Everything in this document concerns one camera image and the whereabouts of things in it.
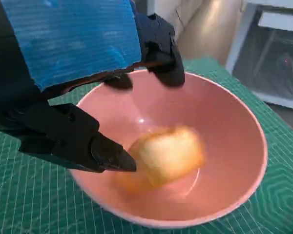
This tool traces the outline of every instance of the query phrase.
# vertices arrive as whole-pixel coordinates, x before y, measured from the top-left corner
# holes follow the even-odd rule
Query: bread
[[[205,161],[201,138],[186,126],[145,134],[128,153],[135,159],[137,171],[117,173],[116,183],[130,193],[161,187],[201,167]]]

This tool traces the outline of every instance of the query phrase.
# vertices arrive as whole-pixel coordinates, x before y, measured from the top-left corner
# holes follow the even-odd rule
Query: green cutting mat
[[[214,222],[183,230],[151,230],[128,223],[92,202],[62,167],[17,152],[19,143],[0,133],[0,233],[90,234],[289,234],[293,229],[293,130],[213,59],[185,63],[238,95],[266,133],[269,164],[248,202]],[[93,85],[53,103],[77,103]]]

